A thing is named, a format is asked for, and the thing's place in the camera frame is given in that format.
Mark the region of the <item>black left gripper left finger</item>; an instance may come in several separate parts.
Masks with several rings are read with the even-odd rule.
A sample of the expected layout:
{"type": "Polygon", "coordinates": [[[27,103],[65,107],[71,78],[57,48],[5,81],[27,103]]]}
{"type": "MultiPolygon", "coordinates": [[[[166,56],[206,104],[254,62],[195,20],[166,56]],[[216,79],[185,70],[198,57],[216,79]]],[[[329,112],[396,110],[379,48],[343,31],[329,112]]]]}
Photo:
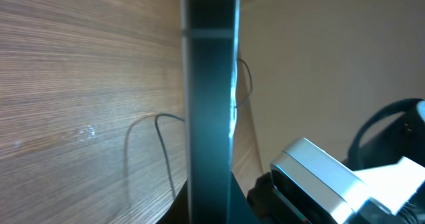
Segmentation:
{"type": "Polygon", "coordinates": [[[187,181],[157,224],[189,224],[187,181]]]}

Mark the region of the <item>teal Galaxy smartphone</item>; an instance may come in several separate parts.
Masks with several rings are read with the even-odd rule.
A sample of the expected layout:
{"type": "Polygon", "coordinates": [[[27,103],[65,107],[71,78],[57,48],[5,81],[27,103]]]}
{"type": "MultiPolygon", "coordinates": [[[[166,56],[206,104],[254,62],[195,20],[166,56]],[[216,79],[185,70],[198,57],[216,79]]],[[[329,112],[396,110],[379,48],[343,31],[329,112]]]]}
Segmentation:
{"type": "Polygon", "coordinates": [[[228,223],[240,0],[181,0],[191,223],[228,223]]]}

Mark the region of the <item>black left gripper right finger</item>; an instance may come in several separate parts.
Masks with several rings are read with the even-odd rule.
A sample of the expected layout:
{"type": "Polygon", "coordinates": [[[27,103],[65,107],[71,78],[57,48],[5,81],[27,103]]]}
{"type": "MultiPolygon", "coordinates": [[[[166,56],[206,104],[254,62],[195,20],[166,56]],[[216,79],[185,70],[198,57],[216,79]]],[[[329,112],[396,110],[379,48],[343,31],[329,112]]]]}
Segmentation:
{"type": "Polygon", "coordinates": [[[260,224],[234,174],[231,174],[229,224],[260,224]]]}

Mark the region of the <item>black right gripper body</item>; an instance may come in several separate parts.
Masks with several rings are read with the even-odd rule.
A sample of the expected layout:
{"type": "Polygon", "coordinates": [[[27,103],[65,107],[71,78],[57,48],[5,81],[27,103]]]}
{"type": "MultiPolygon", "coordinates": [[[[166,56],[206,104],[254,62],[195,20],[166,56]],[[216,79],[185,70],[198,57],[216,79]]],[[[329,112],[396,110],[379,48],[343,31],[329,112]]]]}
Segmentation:
{"type": "Polygon", "coordinates": [[[274,192],[270,172],[256,180],[247,201],[260,223],[284,224],[284,202],[274,192]]]}

